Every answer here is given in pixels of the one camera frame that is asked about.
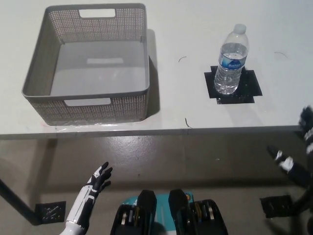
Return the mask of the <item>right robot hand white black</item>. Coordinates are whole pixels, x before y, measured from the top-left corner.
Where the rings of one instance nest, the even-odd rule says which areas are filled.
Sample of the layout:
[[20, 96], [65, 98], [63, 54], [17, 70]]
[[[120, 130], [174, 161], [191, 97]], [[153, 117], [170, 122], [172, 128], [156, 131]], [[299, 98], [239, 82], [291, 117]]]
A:
[[[313, 109], [310, 106], [303, 108], [300, 114], [299, 127], [301, 137], [305, 143], [306, 155], [309, 167], [313, 167]], [[307, 188], [310, 185], [313, 172], [297, 163], [293, 157], [284, 154], [282, 150], [274, 145], [267, 146], [267, 152], [274, 160], [278, 168], [288, 176], [295, 184]]]

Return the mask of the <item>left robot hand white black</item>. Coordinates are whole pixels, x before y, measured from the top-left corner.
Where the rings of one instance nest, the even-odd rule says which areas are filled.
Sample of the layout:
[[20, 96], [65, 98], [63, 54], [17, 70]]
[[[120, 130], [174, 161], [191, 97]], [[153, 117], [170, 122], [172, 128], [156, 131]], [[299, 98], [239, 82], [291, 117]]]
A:
[[101, 191], [111, 184], [112, 167], [105, 162], [89, 178], [87, 183], [81, 188], [74, 204], [68, 214], [67, 221], [79, 225], [84, 231], [89, 227], [89, 219], [95, 201]]

